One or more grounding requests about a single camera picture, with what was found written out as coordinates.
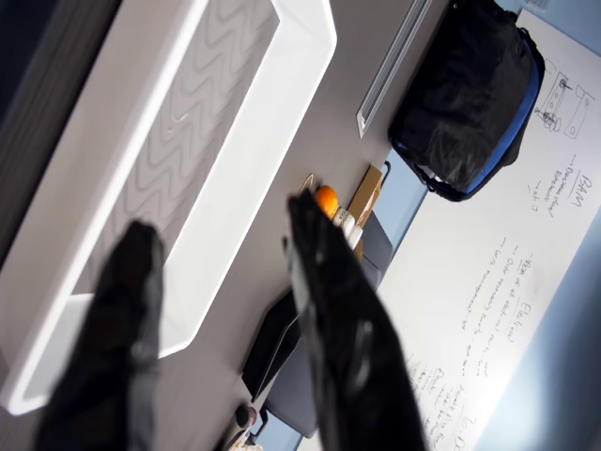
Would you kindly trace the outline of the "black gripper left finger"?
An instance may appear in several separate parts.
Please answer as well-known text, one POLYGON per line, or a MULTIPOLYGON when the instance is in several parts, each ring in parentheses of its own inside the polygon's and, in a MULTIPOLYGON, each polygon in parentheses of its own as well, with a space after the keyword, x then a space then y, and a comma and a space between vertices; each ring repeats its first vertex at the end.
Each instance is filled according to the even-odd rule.
POLYGON ((104 262, 37 450, 153 448, 163 264, 156 229, 131 222, 104 262))

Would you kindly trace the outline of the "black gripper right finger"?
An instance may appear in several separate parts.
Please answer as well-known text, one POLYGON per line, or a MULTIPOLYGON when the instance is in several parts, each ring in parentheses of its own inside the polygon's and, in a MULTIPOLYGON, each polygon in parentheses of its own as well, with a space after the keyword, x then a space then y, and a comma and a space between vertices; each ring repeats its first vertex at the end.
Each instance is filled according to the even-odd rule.
POLYGON ((287 200, 288 271, 325 450, 425 450, 400 340, 360 263, 303 190, 287 200))

